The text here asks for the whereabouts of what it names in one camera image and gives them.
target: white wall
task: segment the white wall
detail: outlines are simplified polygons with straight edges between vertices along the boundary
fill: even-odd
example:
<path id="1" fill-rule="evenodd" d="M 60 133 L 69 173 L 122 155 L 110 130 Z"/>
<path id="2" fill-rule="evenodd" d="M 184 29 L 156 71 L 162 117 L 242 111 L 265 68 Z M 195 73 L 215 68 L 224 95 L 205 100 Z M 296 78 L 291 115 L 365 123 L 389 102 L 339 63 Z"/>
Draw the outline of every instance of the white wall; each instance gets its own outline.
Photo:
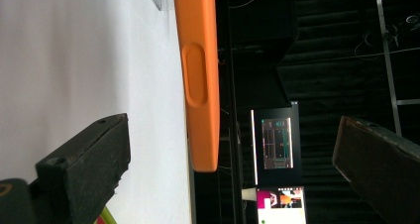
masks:
<path id="1" fill-rule="evenodd" d="M 41 158 L 127 112 L 132 161 L 109 209 L 190 223 L 178 55 L 174 11 L 152 0 L 0 0 L 0 179 L 34 180 Z"/>

